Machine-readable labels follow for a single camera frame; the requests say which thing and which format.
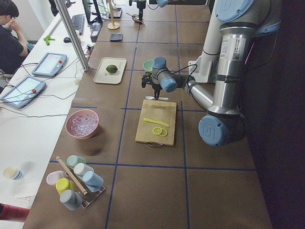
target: yellow cup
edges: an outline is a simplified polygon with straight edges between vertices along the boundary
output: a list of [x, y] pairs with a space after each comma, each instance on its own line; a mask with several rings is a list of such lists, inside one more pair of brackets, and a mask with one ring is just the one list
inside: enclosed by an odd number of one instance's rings
[[61, 195], [67, 189], [75, 191], [75, 185], [67, 178], [59, 179], [56, 182], [55, 187], [59, 195]]

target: green bowl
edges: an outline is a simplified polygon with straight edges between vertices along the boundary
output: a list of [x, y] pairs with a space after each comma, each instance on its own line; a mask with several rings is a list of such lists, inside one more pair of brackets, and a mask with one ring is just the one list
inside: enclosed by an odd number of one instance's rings
[[152, 73], [153, 72], [153, 60], [145, 61], [143, 64], [143, 68], [145, 71]]

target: red cylinder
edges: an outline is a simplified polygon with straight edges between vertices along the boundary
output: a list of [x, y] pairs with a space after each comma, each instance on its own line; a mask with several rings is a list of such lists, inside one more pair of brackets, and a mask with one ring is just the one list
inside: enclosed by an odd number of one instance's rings
[[0, 220], [25, 222], [30, 212], [28, 208], [20, 208], [8, 204], [0, 204]]

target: tablet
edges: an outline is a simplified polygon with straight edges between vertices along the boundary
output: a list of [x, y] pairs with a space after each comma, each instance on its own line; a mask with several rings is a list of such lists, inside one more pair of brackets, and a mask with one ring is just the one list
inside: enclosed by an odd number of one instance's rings
[[7, 105], [20, 109], [32, 101], [46, 86], [46, 82], [27, 76], [1, 97], [1, 100]]
[[67, 61], [67, 55], [48, 52], [32, 71], [33, 75], [54, 77]]

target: wooden cutting board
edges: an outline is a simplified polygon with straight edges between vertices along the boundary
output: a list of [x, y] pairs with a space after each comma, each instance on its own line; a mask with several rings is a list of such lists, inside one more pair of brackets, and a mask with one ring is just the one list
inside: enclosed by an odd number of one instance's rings
[[[173, 146], [175, 136], [176, 111], [177, 103], [158, 100], [143, 100], [135, 141], [142, 143], [159, 143]], [[144, 118], [165, 122], [169, 125], [169, 127], [155, 123], [148, 123], [144, 121]], [[161, 137], [155, 135], [153, 133], [153, 129], [156, 126], [166, 129], [168, 132], [167, 136]]]

